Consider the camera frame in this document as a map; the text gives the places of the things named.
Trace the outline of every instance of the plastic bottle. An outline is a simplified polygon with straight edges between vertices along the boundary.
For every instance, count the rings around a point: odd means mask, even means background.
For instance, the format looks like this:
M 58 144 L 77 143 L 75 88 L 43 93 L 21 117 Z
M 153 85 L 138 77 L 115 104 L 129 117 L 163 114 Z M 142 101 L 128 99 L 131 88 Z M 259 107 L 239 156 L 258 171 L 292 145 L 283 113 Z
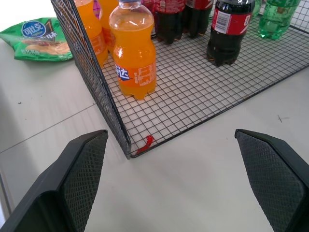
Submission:
M 109 18 L 112 11 L 118 6 L 118 0 L 98 0 L 101 6 L 100 23 L 104 34 L 105 43 L 110 53 L 115 46 L 115 36 L 109 25 Z
M 254 0 L 217 0 L 207 47 L 209 61 L 217 66 L 236 61 L 254 6 Z
M 158 41 L 172 44 L 183 35 L 183 10 L 185 0 L 155 1 L 155 34 Z
M 137 100 L 143 100 L 156 86 L 155 46 L 150 38 L 154 22 L 140 0 L 119 0 L 110 16 L 119 86 L 124 95 Z
M 268 0 L 259 24 L 262 38 L 279 39 L 289 28 L 300 0 Z
M 255 0 L 255 7 L 252 13 L 252 17 L 256 17 L 260 13 L 261 6 L 262 6 L 262 0 Z
M 194 38 L 206 33 L 213 0 L 187 0 L 183 11 L 183 32 Z
M 108 52 L 102 32 L 102 26 L 93 13 L 93 0 L 74 0 L 74 2 L 98 59 L 98 63 L 102 68 L 104 61 L 107 59 Z

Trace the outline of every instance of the wire rack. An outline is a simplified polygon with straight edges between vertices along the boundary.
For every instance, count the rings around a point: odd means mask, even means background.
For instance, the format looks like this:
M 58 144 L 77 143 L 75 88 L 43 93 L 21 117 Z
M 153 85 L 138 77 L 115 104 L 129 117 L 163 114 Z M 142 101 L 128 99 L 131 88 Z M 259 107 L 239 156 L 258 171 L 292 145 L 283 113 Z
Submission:
M 131 156 L 152 135 L 156 147 L 238 105 L 309 66 L 309 37 L 295 29 L 279 41 L 262 40 L 253 19 L 232 66 L 215 67 L 206 60 L 209 31 L 203 37 L 172 45 L 154 41 L 157 88 L 144 101 L 122 95 L 110 57 L 103 69 L 132 142 Z
M 278 41 L 261 39 L 257 34 L 259 18 L 253 19 L 232 66 L 216 67 L 206 60 L 210 30 L 193 40 L 184 35 L 172 45 L 154 40 L 157 88 L 143 101 L 136 101 L 120 92 L 111 57 L 103 72 L 100 70 L 73 0 L 51 1 L 76 66 L 128 159 L 309 66 L 309 0 L 302 0 L 292 26 Z M 147 150 L 137 152 L 146 145 L 149 135 L 154 141 Z

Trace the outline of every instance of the white table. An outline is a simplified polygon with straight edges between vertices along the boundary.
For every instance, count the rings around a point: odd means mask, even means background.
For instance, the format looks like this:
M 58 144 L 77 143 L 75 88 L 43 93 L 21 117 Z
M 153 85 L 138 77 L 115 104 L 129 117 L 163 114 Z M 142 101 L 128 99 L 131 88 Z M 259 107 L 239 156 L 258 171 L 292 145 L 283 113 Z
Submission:
M 70 140 L 109 128 L 73 61 L 17 61 L 3 41 L 0 51 L 0 170 L 16 206 Z M 234 132 L 282 138 L 309 163 L 308 89 L 306 69 L 137 159 L 109 130 L 86 231 L 272 232 Z

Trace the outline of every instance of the dark cola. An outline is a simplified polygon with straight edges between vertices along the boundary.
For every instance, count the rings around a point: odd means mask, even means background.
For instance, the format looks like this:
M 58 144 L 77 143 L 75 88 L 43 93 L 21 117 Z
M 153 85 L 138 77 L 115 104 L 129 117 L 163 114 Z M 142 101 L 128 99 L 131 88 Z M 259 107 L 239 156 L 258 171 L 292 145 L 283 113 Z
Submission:
M 155 34 L 159 41 L 172 44 L 183 35 L 185 0 L 156 0 Z
M 187 0 L 183 11 L 183 32 L 191 38 L 206 33 L 213 0 Z
M 218 0 L 211 25 L 207 59 L 217 66 L 233 64 L 254 10 L 254 0 Z

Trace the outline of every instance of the green chip bag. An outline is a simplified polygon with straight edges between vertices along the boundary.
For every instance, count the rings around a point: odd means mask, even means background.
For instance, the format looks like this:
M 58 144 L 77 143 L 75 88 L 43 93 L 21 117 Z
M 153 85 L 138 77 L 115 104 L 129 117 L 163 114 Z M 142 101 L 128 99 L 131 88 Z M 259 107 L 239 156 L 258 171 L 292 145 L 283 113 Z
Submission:
M 15 51 L 15 59 L 63 61 L 72 53 L 57 18 L 39 18 L 14 25 L 2 32 L 0 38 Z

